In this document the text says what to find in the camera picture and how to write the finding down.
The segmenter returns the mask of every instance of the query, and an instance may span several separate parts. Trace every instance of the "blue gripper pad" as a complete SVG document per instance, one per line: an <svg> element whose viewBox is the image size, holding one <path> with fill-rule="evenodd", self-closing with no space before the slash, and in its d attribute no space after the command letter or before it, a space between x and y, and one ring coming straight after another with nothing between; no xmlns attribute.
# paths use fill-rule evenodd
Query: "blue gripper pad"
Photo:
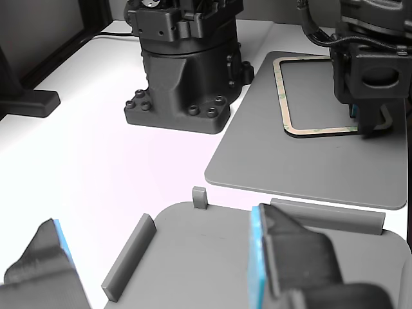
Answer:
<svg viewBox="0 0 412 309"><path fill-rule="evenodd" d="M61 247L61 249L63 249L64 253L66 253L70 264L74 268L75 264L73 262L73 258L71 256L70 249L69 249L69 246L67 244L66 238L64 237L62 227L60 226L60 221L58 219L55 219L55 220L53 220L53 222L54 222L54 225L56 227L57 236L59 237L60 247Z"/></svg>
<svg viewBox="0 0 412 309"><path fill-rule="evenodd" d="M266 283L265 257L262 245L263 229L260 208L252 208L250 215L248 296L249 309L261 309Z"/></svg>
<svg viewBox="0 0 412 309"><path fill-rule="evenodd" d="M350 115L351 118L356 118L357 112L358 112L358 107L354 104L354 105L352 106L352 114Z"/></svg>

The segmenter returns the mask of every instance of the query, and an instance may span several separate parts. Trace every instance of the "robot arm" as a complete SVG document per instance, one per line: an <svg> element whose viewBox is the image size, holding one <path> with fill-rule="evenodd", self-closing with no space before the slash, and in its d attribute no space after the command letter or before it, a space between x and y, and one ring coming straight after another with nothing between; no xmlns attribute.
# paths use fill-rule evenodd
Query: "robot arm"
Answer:
<svg viewBox="0 0 412 309"><path fill-rule="evenodd" d="M272 205L252 208L250 309L393 309L379 286L343 283L330 239Z"/></svg>
<svg viewBox="0 0 412 309"><path fill-rule="evenodd" d="M308 0L297 0L302 29L330 49L335 96L349 105L358 132L379 124L380 108L409 97L412 76L412 1L341 0L341 21L332 36L313 21Z"/></svg>

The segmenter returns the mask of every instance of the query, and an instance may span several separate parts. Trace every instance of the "bolt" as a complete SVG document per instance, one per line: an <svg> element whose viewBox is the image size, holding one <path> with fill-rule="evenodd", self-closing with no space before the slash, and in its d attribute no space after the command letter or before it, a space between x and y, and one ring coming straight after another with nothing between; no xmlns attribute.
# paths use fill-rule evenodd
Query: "bolt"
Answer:
<svg viewBox="0 0 412 309"><path fill-rule="evenodd" d="M226 98L218 95L216 98L214 98L214 102L216 103L216 105L224 105L224 103L226 103Z"/></svg>
<svg viewBox="0 0 412 309"><path fill-rule="evenodd" d="M196 105L192 105L189 107L189 115L196 116L200 113L199 107Z"/></svg>
<svg viewBox="0 0 412 309"><path fill-rule="evenodd" d="M216 108L209 108L207 110L207 116L209 118L214 118L214 117L218 116L218 114L219 113L218 113L218 110Z"/></svg>
<svg viewBox="0 0 412 309"><path fill-rule="evenodd" d="M347 53L345 53L345 54L343 55L343 61L344 61L345 63L349 63L349 62L350 62L350 55L348 55Z"/></svg>
<svg viewBox="0 0 412 309"><path fill-rule="evenodd" d="M132 100L129 100L126 102L126 109L133 109L136 107L136 103L134 103Z"/></svg>
<svg viewBox="0 0 412 309"><path fill-rule="evenodd" d="M144 96L145 96L144 90L141 90L141 89L137 90L137 91L135 92L135 95L136 95L136 98L142 98L142 97L144 97Z"/></svg>
<svg viewBox="0 0 412 309"><path fill-rule="evenodd" d="M152 104L149 101L142 102L140 105L142 111L149 111L152 108Z"/></svg>
<svg viewBox="0 0 412 309"><path fill-rule="evenodd" d="M333 33L333 34L330 36L330 38L331 38L333 41L336 41L336 40L339 39L339 34Z"/></svg>

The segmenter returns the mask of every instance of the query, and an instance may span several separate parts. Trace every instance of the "black cable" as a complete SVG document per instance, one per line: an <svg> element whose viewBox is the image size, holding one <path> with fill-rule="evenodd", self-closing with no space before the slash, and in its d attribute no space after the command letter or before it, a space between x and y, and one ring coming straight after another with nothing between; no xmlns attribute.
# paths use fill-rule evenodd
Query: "black cable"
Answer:
<svg viewBox="0 0 412 309"><path fill-rule="evenodd" d="M132 37L132 33L116 33L116 32L99 32L94 35L90 35L89 37L85 37L83 40L80 41L80 45L83 45L85 42L89 42L90 40L94 39L95 37L100 37L101 35L107 35L110 37Z"/></svg>
<svg viewBox="0 0 412 309"><path fill-rule="evenodd" d="M328 34L323 32L312 19L312 16L310 15L308 0L297 0L297 9L301 13L303 32L312 43L318 46L332 48L342 44L359 43L379 48L381 50L390 50L391 52L412 52L412 46L396 46L386 44L384 42L361 35L351 35L333 40Z"/></svg>
<svg viewBox="0 0 412 309"><path fill-rule="evenodd" d="M341 39L337 39L334 41L330 41L330 42L322 42L320 41L317 37L315 37L314 35L308 35L308 39L321 47L327 47L327 48L331 48L331 47L335 47L341 44L345 44L345 43L360 43L360 44L365 44L368 46L373 46L376 48L380 48L382 50L390 50L392 52L397 52L398 48L395 45L390 45L390 44L386 44L383 42L380 42L378 40L375 39L371 39L370 37L362 37L360 35L351 35L349 37L343 37ZM406 46L406 50L408 52L412 52L412 47L411 46Z"/></svg>

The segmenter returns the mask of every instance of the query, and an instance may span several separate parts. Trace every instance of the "gray tray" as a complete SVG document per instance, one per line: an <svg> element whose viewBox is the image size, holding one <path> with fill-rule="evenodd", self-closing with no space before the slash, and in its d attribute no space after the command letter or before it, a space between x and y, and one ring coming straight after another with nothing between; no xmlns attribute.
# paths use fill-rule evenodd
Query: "gray tray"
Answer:
<svg viewBox="0 0 412 309"><path fill-rule="evenodd" d="M213 185L348 205L399 209L407 200L404 104L389 105L390 134L294 138L283 129L269 53L206 169ZM333 94L329 62L281 66L297 129L353 126Z"/></svg>
<svg viewBox="0 0 412 309"><path fill-rule="evenodd" d="M248 309L249 211L208 205L203 188L193 197L142 217L102 285L106 309ZM345 282L375 283L412 308L411 251L382 230L384 214L272 203L331 238ZM328 223L341 230L315 227Z"/></svg>

